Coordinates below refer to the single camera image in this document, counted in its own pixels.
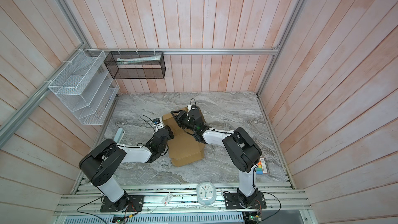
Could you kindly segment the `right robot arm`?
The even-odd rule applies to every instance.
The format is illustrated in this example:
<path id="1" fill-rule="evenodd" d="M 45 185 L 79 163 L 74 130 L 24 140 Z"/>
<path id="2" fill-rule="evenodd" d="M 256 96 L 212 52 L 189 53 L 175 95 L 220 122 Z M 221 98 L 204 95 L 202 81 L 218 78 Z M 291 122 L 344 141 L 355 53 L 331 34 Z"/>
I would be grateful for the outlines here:
<path id="1" fill-rule="evenodd" d="M 225 131 L 208 125 L 201 110 L 196 106 L 188 106 L 187 110 L 171 112 L 172 117 L 183 131 L 191 135 L 197 142 L 219 145 L 226 149 L 231 161 L 239 170 L 239 187 L 237 193 L 249 198 L 257 193 L 254 172 L 262 151 L 253 138 L 243 128 Z"/>

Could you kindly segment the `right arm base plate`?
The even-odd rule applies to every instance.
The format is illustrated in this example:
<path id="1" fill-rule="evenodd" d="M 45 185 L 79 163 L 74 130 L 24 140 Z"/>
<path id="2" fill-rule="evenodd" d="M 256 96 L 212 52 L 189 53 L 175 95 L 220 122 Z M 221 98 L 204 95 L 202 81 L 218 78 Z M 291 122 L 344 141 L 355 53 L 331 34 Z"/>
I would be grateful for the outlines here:
<path id="1" fill-rule="evenodd" d="M 222 193 L 226 209 L 267 208 L 263 193 L 255 192 L 247 197 L 240 192 L 224 191 Z"/>

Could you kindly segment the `paper in black basket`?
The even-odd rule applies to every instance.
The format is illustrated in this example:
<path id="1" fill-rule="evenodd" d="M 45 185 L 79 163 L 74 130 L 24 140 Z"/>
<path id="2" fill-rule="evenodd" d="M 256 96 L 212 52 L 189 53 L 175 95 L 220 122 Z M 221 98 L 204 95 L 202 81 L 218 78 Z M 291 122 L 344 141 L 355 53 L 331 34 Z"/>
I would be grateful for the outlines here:
<path id="1" fill-rule="evenodd" d="M 116 63 L 118 65 L 153 65 L 161 61 L 162 56 L 150 56 L 150 57 L 137 57 L 137 58 L 129 58 L 122 59 L 118 58 Z"/>

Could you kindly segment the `colourful marker pack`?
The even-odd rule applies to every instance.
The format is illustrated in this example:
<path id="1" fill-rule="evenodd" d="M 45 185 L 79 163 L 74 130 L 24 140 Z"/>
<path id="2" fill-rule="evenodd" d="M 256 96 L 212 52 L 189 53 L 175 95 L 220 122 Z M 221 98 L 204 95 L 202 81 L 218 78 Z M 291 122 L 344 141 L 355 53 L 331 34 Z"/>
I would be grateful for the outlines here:
<path id="1" fill-rule="evenodd" d="M 256 174 L 259 174 L 259 175 L 269 174 L 267 160 L 264 157 L 260 158 L 257 166 L 258 167 L 255 169 Z"/>

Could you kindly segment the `aluminium rail front frame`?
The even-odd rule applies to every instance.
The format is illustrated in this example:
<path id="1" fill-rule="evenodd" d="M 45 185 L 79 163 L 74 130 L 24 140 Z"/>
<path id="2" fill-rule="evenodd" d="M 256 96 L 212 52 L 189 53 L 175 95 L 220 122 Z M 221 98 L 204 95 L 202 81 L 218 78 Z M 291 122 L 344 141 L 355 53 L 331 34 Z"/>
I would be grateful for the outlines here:
<path id="1" fill-rule="evenodd" d="M 304 190 L 293 189 L 290 182 L 259 182 L 258 189 L 264 193 L 267 208 L 260 209 L 262 216 L 267 212 L 311 209 Z M 125 186 L 130 195 L 144 195 L 143 209 L 140 215 L 177 214 L 177 213 L 215 213 L 227 212 L 224 191 L 236 192 L 237 183 L 216 183 L 217 198 L 212 205 L 201 205 L 197 200 L 196 184 L 141 185 Z M 174 197 L 164 206 L 162 199 L 170 192 Z M 54 212 L 55 216 L 77 216 L 84 213 L 101 216 L 101 193 L 92 185 L 80 185 L 75 194 L 63 195 Z"/>

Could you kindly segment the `white round clock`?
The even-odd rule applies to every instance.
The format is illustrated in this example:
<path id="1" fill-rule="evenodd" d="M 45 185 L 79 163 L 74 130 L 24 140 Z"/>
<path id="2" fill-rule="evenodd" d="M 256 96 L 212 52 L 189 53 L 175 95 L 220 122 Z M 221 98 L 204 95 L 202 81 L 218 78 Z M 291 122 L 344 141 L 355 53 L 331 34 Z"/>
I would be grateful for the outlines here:
<path id="1" fill-rule="evenodd" d="M 217 198 L 217 191 L 213 183 L 203 182 L 197 186 L 197 200 L 201 205 L 212 205 Z"/>

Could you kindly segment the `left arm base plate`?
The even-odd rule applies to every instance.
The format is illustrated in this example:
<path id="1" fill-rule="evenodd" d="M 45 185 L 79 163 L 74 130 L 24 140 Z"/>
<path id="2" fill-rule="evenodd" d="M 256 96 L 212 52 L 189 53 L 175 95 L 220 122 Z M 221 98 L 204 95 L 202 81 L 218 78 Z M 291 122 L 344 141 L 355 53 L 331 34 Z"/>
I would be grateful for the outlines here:
<path id="1" fill-rule="evenodd" d="M 124 194 L 115 203 L 107 196 L 102 201 L 100 209 L 101 213 L 110 212 L 141 212 L 144 204 L 144 195 L 128 195 Z"/>

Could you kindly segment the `brown cardboard box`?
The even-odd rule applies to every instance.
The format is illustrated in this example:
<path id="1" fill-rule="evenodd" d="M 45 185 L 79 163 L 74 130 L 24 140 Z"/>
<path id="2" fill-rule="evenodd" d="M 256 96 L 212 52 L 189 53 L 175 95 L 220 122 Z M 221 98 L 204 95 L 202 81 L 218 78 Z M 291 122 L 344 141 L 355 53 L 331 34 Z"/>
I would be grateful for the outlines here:
<path id="1" fill-rule="evenodd" d="M 194 137 L 180 128 L 171 113 L 163 115 L 162 121 L 174 134 L 174 138 L 167 143 L 169 157 L 174 166 L 186 166 L 204 158 L 205 144 L 197 142 Z"/>

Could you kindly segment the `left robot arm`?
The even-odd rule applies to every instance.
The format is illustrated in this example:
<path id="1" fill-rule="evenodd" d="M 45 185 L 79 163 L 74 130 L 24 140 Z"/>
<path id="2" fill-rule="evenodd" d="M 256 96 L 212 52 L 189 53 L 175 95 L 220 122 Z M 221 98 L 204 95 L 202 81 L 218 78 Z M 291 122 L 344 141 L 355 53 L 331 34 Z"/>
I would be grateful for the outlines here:
<path id="1" fill-rule="evenodd" d="M 106 139 L 88 153 L 79 168 L 108 200 L 116 203 L 126 192 L 114 178 L 120 164 L 128 162 L 152 163 L 165 153 L 167 143 L 174 138 L 169 126 L 157 128 L 152 138 L 143 146 L 126 146 Z"/>

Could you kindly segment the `light blue small device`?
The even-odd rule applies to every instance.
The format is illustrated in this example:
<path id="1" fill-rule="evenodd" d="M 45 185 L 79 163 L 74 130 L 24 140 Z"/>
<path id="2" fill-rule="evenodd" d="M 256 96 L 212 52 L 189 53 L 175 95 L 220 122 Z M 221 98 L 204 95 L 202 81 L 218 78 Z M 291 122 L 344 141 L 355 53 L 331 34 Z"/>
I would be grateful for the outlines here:
<path id="1" fill-rule="evenodd" d="M 124 137 L 124 134 L 125 134 L 124 129 L 123 129 L 123 128 L 119 128 L 119 129 L 117 130 L 117 133 L 116 133 L 115 137 L 114 137 L 114 141 L 115 141 L 116 143 L 120 143 L 121 140 L 122 140 L 123 137 Z"/>

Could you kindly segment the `white paper tag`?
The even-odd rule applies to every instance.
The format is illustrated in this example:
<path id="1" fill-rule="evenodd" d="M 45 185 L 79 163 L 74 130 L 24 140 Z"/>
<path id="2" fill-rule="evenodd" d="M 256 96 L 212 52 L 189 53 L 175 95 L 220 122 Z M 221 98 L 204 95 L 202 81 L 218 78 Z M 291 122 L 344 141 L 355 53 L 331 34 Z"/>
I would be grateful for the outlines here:
<path id="1" fill-rule="evenodd" d="M 166 194 L 166 196 L 162 199 L 162 204 L 164 205 L 164 206 L 166 206 L 167 204 L 169 204 L 170 203 L 170 201 L 173 199 L 173 195 L 170 193 L 170 192 L 168 192 L 167 194 Z"/>

